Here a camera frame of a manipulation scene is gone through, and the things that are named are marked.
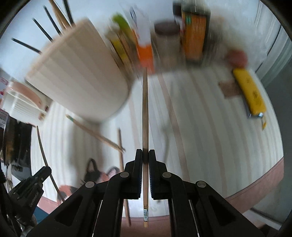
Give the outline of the left gripper of other arm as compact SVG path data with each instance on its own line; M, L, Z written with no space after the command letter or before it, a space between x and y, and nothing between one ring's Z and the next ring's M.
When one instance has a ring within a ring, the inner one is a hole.
M7 191L6 178L1 172L1 231L4 236L21 236L22 228L34 227L34 211L42 197L43 182L51 175L51 168L42 167L35 175L21 181Z

